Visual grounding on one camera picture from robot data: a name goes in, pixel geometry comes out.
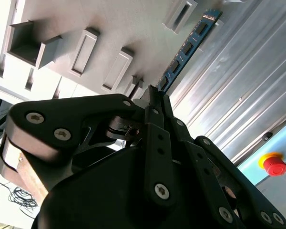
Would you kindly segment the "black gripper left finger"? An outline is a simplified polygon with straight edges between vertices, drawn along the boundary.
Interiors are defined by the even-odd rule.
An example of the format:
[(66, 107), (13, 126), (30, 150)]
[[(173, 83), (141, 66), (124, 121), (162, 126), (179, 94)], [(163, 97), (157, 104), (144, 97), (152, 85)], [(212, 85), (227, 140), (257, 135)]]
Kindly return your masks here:
[(133, 197), (153, 207), (176, 204), (169, 96), (150, 86), (141, 107), (122, 94), (29, 101), (14, 105), (0, 148), (4, 178), (39, 205), (71, 195)]

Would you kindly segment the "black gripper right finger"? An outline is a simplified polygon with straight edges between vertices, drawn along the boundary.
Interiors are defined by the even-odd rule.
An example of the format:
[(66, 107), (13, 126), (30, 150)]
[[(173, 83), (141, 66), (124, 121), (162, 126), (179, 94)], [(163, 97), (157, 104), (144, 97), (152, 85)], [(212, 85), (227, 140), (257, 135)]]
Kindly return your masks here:
[(286, 229), (286, 220), (241, 171), (204, 136), (193, 139), (185, 124), (174, 117), (167, 95), (161, 99), (169, 129), (173, 158), (181, 163), (187, 203), (199, 229)]

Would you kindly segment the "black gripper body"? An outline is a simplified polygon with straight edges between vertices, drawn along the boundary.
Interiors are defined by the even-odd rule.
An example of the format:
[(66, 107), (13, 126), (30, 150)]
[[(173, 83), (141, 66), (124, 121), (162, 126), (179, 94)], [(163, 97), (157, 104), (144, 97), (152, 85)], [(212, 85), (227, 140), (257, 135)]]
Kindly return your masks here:
[(196, 180), (161, 146), (130, 147), (57, 184), (35, 229), (218, 229)]

